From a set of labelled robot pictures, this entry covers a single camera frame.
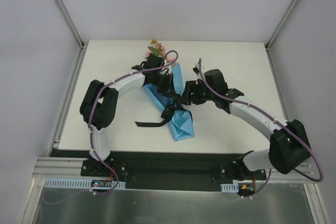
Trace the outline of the right aluminium frame post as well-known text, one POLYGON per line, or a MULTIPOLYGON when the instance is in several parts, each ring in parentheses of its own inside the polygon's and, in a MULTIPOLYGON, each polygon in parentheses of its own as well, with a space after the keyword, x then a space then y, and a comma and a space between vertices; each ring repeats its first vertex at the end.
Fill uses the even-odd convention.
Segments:
POLYGON ((266 49, 267 52, 270 51, 271 47, 273 46, 276 39, 278 38, 278 36, 282 32, 282 30, 284 29, 286 23, 289 21, 291 15, 294 13, 294 11, 297 8, 297 6, 299 5, 300 1, 301 0, 291 0, 290 1, 289 5, 287 6, 287 8, 284 12, 284 14, 281 17, 279 23, 277 24, 274 32, 272 33, 269 40, 265 44, 265 49, 266 49))

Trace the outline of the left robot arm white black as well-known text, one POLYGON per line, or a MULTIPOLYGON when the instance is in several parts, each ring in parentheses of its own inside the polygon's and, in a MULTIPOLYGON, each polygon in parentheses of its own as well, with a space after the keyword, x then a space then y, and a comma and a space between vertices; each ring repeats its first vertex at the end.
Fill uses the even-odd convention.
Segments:
POLYGON ((80 114, 89 129, 89 154, 96 160, 92 169, 99 176, 106 176, 111 170, 111 164, 106 160, 110 155, 110 147, 105 129, 115 117, 118 98, 134 89, 151 84, 157 87, 158 93, 168 98, 178 99, 180 95, 175 92, 173 75, 161 71, 172 66, 176 61, 177 59, 174 59, 165 63, 163 58, 150 55, 146 61, 133 66, 127 74, 109 83, 98 80, 90 82, 80 106, 80 114))

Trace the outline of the aluminium frame post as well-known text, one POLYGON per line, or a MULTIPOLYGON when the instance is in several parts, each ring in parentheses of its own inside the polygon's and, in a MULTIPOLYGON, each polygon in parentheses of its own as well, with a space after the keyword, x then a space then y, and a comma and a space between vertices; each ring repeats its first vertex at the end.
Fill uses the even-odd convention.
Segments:
POLYGON ((274 32, 272 33, 269 40, 265 44, 265 49, 266 49, 267 52, 270 51, 271 47, 273 46, 276 39, 278 38, 278 36, 282 32, 282 30, 284 29, 286 23, 289 21, 291 15, 294 13, 294 11, 297 8, 297 6, 299 5, 300 1, 301 0, 291 0, 290 1, 289 5, 287 6, 287 8, 284 12, 284 14, 281 17, 279 23, 277 24, 274 32))
POLYGON ((80 49, 84 49, 85 42, 81 38, 78 29, 76 28, 75 23, 73 22, 63 0, 53 0, 58 11, 60 12, 65 24, 67 25, 71 35, 73 36, 74 40, 76 41, 77 45, 80 49))

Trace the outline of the fake flower stem pink roses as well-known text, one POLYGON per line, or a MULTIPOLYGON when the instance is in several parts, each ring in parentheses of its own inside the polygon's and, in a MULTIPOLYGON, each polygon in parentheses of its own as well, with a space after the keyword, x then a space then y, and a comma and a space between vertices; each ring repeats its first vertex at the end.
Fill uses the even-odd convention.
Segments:
POLYGON ((161 57, 168 63, 177 59, 177 54, 175 52, 168 52, 162 43, 155 38, 151 39, 145 58, 147 59, 150 55, 161 57))

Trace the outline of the left aluminium frame post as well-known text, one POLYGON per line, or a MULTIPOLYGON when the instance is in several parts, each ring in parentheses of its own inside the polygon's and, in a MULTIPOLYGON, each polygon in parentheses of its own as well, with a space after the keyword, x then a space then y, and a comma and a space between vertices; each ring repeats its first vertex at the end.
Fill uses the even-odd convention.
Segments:
POLYGON ((80 49, 84 49, 85 42, 81 38, 78 29, 76 28, 75 23, 73 22, 63 0, 53 0, 58 11, 60 12, 65 24, 67 25, 71 35, 73 36, 74 40, 76 41, 77 45, 80 49))

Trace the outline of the black ribbon gold lettering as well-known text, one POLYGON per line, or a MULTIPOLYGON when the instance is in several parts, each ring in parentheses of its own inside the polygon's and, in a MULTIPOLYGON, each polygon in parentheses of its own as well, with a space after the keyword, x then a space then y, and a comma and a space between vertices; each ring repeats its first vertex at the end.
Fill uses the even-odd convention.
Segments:
POLYGON ((180 105, 176 105, 176 102, 171 98, 155 94, 151 90, 146 90, 146 92, 154 104, 162 110, 161 118, 163 120, 162 122, 136 122, 138 127, 161 127, 173 122, 173 125, 179 129, 185 122, 193 123, 191 112, 180 105))

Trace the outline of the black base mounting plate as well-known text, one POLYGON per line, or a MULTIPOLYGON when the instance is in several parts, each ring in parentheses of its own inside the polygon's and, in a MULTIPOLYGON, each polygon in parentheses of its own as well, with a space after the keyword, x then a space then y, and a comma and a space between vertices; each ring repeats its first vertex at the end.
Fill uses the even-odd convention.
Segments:
POLYGON ((127 189, 220 191, 239 180, 234 169, 241 154, 111 152, 104 164, 88 157, 81 176, 109 177, 114 169, 127 189))

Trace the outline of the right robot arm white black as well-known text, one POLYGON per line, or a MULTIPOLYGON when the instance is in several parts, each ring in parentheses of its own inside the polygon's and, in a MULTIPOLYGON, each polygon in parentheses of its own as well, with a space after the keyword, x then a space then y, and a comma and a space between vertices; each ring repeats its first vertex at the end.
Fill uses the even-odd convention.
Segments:
POLYGON ((269 141, 268 149, 249 151, 233 161, 226 169, 228 176, 244 180, 262 169, 288 174, 311 157, 305 127, 300 121, 289 122, 268 114, 241 91, 230 89, 218 69, 201 73, 195 67, 193 71, 197 80, 186 82, 182 104, 200 105, 212 101, 217 108, 242 119, 269 141))

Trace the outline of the aluminium front rail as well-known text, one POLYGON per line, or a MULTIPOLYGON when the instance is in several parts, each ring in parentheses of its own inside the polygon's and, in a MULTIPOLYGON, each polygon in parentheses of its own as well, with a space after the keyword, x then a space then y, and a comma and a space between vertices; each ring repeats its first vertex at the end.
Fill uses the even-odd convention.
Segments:
MULTIPOLYGON (((79 178, 84 158, 39 157, 33 171, 33 177, 79 178)), ((271 183, 312 184, 313 182, 296 172, 283 175, 271 172, 271 183)))

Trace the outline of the blue wrapping paper sheet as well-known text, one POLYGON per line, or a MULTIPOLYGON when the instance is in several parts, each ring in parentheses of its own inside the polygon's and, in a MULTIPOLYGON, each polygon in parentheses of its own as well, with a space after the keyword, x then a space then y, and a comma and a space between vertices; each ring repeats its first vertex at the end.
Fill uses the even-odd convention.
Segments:
MULTIPOLYGON (((155 94, 158 94, 156 86, 154 86, 152 84, 145 85, 143 87, 143 89, 145 90, 145 92, 146 92, 146 90, 151 90, 155 94)), ((177 128, 177 126, 173 125, 173 122, 167 123, 167 125, 169 126, 171 134, 172 134, 175 141, 180 141, 180 140, 184 140, 184 139, 191 138, 191 137, 195 136, 193 123, 191 123, 191 122, 185 122, 184 125, 181 126, 179 129, 177 128)))

